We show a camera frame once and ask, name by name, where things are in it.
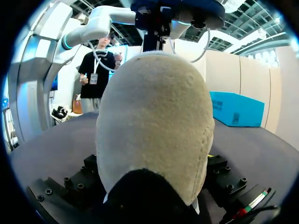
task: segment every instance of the gray floor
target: gray floor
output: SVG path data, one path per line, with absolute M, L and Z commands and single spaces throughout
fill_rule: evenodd
M 11 163 L 22 187 L 48 176 L 63 184 L 65 176 L 76 173 L 83 159 L 95 153 L 97 114 L 89 113 L 55 126 L 34 140 L 17 147 Z M 270 204 L 279 204 L 299 172 L 299 152 L 263 128 L 231 128 L 215 121 L 211 154 L 220 154 L 254 183 L 272 187 L 277 192 Z M 208 205 L 212 220 L 222 212 Z M 254 223 L 261 223 L 267 213 Z

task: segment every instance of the mannequin head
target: mannequin head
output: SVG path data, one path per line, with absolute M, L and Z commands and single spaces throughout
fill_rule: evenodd
M 210 94 L 191 63 L 158 51 L 130 59 L 109 81 L 97 120 L 107 193 L 126 173 L 145 168 L 190 205 L 206 177 L 213 132 Z

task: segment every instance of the cyan foam block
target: cyan foam block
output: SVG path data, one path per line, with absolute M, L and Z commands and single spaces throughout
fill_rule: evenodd
M 231 92 L 210 92 L 213 117 L 227 126 L 260 127 L 265 103 Z

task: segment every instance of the robotic arm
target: robotic arm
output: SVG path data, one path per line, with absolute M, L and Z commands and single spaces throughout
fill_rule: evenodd
M 89 16 L 88 24 L 63 36 L 63 48 L 69 50 L 78 44 L 107 36 L 112 22 L 134 25 L 135 12 L 129 8 L 96 7 Z
M 220 28 L 224 25 L 225 9 L 214 0 L 134 0 L 131 8 L 111 6 L 96 7 L 86 26 L 63 36 L 65 50 L 105 37 L 111 23 L 135 25 L 147 31 L 143 51 L 162 50 L 164 38 L 179 38 L 191 25 L 196 28 Z

